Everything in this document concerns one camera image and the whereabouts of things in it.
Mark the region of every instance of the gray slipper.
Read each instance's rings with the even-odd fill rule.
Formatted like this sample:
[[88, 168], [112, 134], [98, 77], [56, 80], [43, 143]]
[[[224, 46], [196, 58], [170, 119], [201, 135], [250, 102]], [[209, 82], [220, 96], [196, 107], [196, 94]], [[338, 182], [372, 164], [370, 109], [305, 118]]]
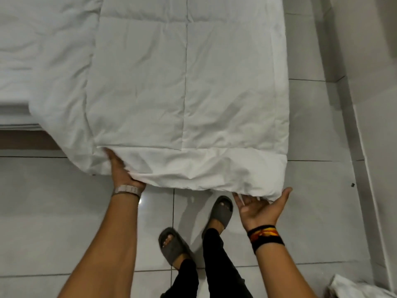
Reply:
[[208, 224], [212, 219], [219, 220], [226, 229], [232, 214], [233, 202], [226, 195], [221, 195], [212, 207], [210, 218], [208, 219], [208, 223], [201, 234], [201, 238], [204, 238], [205, 232], [208, 229]]
[[[164, 242], [170, 234], [173, 235], [172, 240], [163, 247]], [[190, 250], [187, 247], [187, 244], [174, 228], [169, 227], [164, 229], [158, 237], [158, 243], [160, 245], [161, 253], [171, 266], [181, 254], [186, 253], [190, 255]]]

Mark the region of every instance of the wristwatch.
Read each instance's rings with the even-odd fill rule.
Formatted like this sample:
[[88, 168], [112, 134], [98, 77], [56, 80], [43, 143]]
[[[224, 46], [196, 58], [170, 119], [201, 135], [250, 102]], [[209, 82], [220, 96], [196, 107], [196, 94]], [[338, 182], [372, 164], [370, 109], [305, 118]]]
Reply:
[[120, 185], [117, 186], [112, 193], [112, 196], [119, 194], [119, 193], [129, 193], [136, 195], [139, 199], [141, 198], [142, 190], [138, 187], [131, 186], [131, 185]]

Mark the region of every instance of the wristband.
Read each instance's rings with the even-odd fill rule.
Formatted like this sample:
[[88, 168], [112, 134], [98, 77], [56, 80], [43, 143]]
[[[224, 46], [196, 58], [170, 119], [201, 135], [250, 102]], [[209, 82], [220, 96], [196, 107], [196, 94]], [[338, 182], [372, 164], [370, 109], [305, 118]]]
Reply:
[[254, 253], [256, 250], [264, 244], [268, 243], [276, 243], [284, 245], [283, 240], [278, 234], [275, 226], [273, 225], [263, 225], [257, 228], [254, 228], [247, 232], [247, 235], [251, 241], [252, 249]]

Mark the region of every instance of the gray floor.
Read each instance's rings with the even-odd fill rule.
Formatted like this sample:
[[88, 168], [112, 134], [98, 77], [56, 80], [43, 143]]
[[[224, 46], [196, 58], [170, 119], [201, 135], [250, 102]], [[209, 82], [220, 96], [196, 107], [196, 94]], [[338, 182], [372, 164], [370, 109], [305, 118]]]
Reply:
[[[325, 82], [310, 0], [285, 0], [290, 78], [290, 152], [285, 185], [294, 187], [279, 231], [318, 295], [341, 274], [372, 282], [355, 176], [336, 85]], [[82, 257], [106, 209], [111, 180], [88, 176], [62, 153], [0, 152], [0, 297], [55, 297]], [[132, 297], [159, 297], [177, 272], [157, 236], [174, 226], [196, 252], [199, 297], [209, 297], [200, 231], [218, 193], [148, 186], [139, 208]], [[265, 291], [235, 213], [222, 234], [254, 297]]]

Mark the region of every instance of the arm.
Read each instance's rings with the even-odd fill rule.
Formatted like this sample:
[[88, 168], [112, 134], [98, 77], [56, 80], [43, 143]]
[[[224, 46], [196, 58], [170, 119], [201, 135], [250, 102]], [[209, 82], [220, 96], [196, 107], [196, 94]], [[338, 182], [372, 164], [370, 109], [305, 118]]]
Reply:
[[[275, 226], [291, 191], [290, 187], [285, 189], [271, 205], [268, 201], [248, 195], [242, 195], [242, 201], [233, 193], [245, 230], [248, 232], [263, 225]], [[284, 245], [261, 245], [256, 251], [256, 258], [269, 298], [316, 298]]]
[[[106, 150], [112, 164], [114, 186], [145, 184], [132, 180], [123, 162]], [[130, 296], [136, 258], [136, 225], [139, 198], [114, 195], [102, 224], [58, 298], [127, 298]]]

